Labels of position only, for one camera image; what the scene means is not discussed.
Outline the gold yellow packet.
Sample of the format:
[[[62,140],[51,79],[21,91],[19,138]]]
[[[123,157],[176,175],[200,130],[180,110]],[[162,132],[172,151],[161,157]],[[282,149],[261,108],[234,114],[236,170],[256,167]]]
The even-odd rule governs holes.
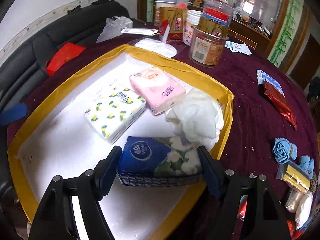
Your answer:
[[[310,189],[310,178],[297,164],[288,161],[285,164],[279,164],[276,178],[287,183],[292,189],[303,194]]]

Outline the light blue towel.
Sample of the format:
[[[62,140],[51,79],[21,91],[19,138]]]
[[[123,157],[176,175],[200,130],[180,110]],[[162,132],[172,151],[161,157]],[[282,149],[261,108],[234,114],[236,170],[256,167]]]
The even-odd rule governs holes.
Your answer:
[[[315,166],[314,160],[310,158],[308,155],[303,155],[299,159],[299,166],[302,170],[306,172],[306,174],[309,176],[309,179],[312,179],[313,169]]]
[[[272,152],[278,164],[285,164],[290,159],[296,160],[298,148],[285,138],[276,138]]]

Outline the blue Vinda tissue pack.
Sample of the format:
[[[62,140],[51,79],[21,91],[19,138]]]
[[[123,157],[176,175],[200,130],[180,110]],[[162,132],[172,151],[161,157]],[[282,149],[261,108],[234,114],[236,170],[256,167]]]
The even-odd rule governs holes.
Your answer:
[[[133,187],[191,185],[201,172],[197,145],[184,137],[128,137],[117,166],[120,182]]]

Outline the lemon pattern tissue pack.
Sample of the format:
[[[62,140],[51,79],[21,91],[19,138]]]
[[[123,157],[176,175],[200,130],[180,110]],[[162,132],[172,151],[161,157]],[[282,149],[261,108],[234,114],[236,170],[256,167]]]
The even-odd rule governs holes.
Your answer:
[[[119,137],[146,110],[146,100],[128,83],[118,83],[98,92],[84,117],[108,143]]]

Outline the pink tissue pack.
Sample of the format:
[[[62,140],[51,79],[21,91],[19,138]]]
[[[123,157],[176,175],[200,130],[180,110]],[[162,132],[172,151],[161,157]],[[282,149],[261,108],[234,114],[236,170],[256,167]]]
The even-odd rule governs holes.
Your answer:
[[[183,86],[157,67],[130,75],[130,83],[135,92],[146,100],[154,116],[169,110],[186,94]]]

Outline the white fleece cloth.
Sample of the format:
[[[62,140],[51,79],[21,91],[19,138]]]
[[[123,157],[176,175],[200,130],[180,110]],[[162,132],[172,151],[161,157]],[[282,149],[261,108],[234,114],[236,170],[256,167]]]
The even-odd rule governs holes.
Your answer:
[[[310,191],[302,193],[290,189],[285,207],[287,211],[295,214],[296,230],[299,230],[307,222],[313,201],[313,194]]]

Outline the brown knitted yarn bundle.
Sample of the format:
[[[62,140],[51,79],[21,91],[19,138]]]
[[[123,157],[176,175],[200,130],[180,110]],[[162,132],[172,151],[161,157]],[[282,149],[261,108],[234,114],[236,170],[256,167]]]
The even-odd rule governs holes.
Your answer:
[[[309,191],[312,194],[315,194],[315,192],[317,190],[317,186],[318,186],[318,177],[317,177],[317,174],[315,172],[313,172],[312,178],[310,180]]]

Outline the tied light blue towel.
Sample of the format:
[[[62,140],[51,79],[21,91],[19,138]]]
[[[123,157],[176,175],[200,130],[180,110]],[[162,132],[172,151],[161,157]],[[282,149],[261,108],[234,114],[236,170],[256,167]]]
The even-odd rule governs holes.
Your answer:
[[[290,159],[296,160],[298,148],[285,138],[276,138],[272,152],[278,164],[285,164]]]

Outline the yellow tray white foam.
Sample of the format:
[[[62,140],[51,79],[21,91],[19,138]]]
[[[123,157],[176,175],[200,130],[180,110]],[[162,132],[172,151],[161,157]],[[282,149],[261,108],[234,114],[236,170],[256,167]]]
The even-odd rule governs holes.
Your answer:
[[[30,239],[168,239],[223,153],[233,93],[194,67],[122,45],[89,60],[27,117],[9,166]]]

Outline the red foil pouch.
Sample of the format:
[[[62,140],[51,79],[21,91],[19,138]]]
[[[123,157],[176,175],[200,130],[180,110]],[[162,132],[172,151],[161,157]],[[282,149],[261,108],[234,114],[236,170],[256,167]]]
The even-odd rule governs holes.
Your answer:
[[[297,129],[296,117],[286,98],[268,82],[264,82],[263,87],[264,95],[272,103],[275,109],[290,123],[294,129]]]

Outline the blue white flat packet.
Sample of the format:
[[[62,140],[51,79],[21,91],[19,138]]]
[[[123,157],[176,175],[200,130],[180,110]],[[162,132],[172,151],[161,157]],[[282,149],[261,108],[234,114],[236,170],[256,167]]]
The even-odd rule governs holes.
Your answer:
[[[257,69],[257,83],[259,85],[262,85],[265,82],[268,82],[269,84],[271,84],[282,96],[284,95],[283,89],[281,87],[281,85],[279,84],[279,82],[277,80],[275,80],[273,77],[271,77],[270,75],[268,75],[267,73],[265,73],[262,70]]]

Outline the black sofa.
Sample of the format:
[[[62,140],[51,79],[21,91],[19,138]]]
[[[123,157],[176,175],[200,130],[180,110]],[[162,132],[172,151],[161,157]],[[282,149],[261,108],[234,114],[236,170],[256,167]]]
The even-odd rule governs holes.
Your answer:
[[[129,12],[115,0],[77,6],[23,42],[1,65],[1,110],[17,105],[48,78],[47,63],[63,45],[93,45],[113,16],[127,17]]]

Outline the red bag on sofa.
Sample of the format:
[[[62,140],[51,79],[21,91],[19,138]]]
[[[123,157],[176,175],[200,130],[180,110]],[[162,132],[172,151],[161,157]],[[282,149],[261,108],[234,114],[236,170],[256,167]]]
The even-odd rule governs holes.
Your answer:
[[[80,55],[86,48],[74,43],[66,43],[63,45],[47,62],[46,71],[48,76],[52,76],[59,70],[65,63]]]

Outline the white paper leaflet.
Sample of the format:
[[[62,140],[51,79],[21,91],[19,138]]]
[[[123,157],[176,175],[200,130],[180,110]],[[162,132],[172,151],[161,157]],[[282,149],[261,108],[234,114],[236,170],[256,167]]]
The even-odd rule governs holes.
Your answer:
[[[249,47],[245,43],[226,41],[225,48],[228,48],[231,52],[242,53],[248,56],[252,55]]]

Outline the clear jar brown label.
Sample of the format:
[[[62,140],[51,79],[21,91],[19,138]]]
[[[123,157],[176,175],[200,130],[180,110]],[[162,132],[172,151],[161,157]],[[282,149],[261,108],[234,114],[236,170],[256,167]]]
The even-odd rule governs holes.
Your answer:
[[[215,67],[220,60],[229,37],[216,37],[201,31],[198,25],[193,25],[192,28],[193,36],[188,53],[189,59],[204,67]]]

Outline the white plastic bag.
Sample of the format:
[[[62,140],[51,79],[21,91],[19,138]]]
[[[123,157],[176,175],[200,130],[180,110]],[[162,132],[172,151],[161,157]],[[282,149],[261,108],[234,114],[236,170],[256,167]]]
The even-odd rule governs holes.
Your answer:
[[[120,36],[122,34],[122,29],[133,27],[132,20],[125,16],[113,16],[112,18],[107,18],[105,23],[105,27],[97,38],[96,43]]]

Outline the clear jar blue label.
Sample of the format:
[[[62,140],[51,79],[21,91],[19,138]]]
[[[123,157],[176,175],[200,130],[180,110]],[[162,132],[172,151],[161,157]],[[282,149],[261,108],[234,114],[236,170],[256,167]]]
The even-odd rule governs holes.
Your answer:
[[[234,13],[234,8],[215,0],[204,0],[202,15],[224,26],[229,26]]]

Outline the red gold carton box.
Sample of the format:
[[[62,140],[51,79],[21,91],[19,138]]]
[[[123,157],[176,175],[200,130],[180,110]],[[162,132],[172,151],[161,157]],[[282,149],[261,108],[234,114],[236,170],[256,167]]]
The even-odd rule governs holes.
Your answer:
[[[187,9],[160,7],[159,39],[166,44],[181,44]]]

